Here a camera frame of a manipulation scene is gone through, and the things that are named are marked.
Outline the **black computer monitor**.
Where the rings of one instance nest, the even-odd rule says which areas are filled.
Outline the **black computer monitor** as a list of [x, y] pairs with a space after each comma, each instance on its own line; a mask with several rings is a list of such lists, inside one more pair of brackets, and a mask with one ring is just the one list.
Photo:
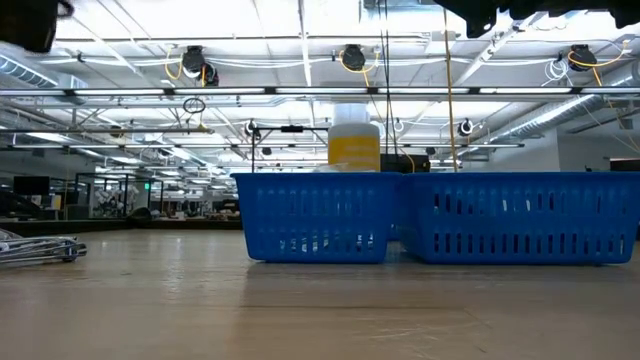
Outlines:
[[13, 192], [17, 195], [48, 195], [50, 191], [49, 176], [15, 176]]

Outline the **black box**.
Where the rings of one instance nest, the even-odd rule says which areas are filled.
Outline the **black box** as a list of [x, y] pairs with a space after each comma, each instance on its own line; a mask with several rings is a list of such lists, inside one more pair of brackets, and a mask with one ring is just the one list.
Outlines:
[[431, 171], [428, 155], [381, 154], [380, 166], [382, 172], [398, 172], [402, 174], [428, 173]]

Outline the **long ceiling light bar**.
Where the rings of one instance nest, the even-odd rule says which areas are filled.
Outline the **long ceiling light bar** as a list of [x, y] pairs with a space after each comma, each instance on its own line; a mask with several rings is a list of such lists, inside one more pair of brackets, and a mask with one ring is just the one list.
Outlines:
[[0, 89], [0, 96], [217, 96], [217, 95], [640, 95], [640, 86], [603, 87], [216, 87], [123, 89]]

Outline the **yellow wipes canister white lid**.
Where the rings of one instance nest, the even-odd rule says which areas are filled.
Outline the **yellow wipes canister white lid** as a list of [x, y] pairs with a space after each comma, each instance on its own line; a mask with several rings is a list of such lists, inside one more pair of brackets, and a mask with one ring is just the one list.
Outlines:
[[328, 129], [328, 164], [341, 171], [380, 171], [380, 130], [366, 103], [338, 103]]

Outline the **wide blue plastic basket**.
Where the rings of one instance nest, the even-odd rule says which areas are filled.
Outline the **wide blue plastic basket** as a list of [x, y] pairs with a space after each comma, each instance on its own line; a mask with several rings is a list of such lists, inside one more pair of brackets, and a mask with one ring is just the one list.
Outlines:
[[640, 225], [640, 173], [407, 174], [399, 238], [429, 264], [622, 264]]

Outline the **black thin metal stand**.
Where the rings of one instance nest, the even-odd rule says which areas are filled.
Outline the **black thin metal stand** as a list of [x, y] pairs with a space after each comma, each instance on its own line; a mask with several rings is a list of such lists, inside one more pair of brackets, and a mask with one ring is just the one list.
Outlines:
[[[328, 127], [315, 127], [315, 126], [303, 126], [303, 125], [283, 125], [283, 126], [267, 126], [261, 127], [258, 126], [260, 131], [265, 131], [265, 134], [262, 135], [262, 140], [265, 140], [273, 131], [278, 131], [281, 133], [302, 133], [305, 131], [309, 131], [314, 135], [318, 135], [318, 131], [328, 131]], [[256, 169], [256, 148], [257, 141], [255, 139], [251, 139], [251, 172], [254, 173]]]

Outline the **narrow blue plastic basket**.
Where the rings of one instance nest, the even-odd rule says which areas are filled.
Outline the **narrow blue plastic basket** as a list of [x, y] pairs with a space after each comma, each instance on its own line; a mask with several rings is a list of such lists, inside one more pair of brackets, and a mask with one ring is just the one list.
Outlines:
[[241, 173], [233, 178], [251, 259], [384, 261], [399, 173]]

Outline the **ribbed ventilation duct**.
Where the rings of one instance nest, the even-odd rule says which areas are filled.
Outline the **ribbed ventilation duct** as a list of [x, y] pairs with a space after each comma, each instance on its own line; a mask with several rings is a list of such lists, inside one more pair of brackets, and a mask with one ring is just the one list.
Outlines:
[[0, 73], [38, 88], [56, 88], [58, 82], [6, 55], [0, 54]]

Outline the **silver ventilation duct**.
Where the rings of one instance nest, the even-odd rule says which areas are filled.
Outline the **silver ventilation duct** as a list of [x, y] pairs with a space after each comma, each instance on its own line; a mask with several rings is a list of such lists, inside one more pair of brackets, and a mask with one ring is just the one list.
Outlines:
[[563, 102], [547, 103], [516, 118], [493, 133], [484, 143], [498, 143], [508, 138], [525, 138], [540, 134], [574, 118], [597, 111], [607, 105], [610, 96], [624, 95], [623, 88], [637, 88], [640, 95], [640, 59], [624, 65], [602, 79], [604, 90], [589, 93], [582, 90]]

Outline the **black framed glass enclosure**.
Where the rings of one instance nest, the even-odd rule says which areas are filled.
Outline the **black framed glass enclosure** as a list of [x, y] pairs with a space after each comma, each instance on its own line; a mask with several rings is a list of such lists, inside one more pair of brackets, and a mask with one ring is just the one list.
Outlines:
[[164, 181], [149, 175], [77, 173], [73, 186], [89, 219], [122, 219], [139, 208], [161, 212], [164, 201]]

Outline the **black aluminium table frame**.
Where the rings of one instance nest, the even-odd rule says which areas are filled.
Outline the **black aluminium table frame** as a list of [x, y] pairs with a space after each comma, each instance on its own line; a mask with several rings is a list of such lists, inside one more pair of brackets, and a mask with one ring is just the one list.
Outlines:
[[70, 221], [17, 221], [0, 222], [0, 228], [20, 235], [63, 234], [100, 232], [128, 229], [168, 229], [168, 230], [242, 230], [241, 221], [217, 220], [152, 220], [134, 222], [124, 219], [115, 220], [70, 220]]

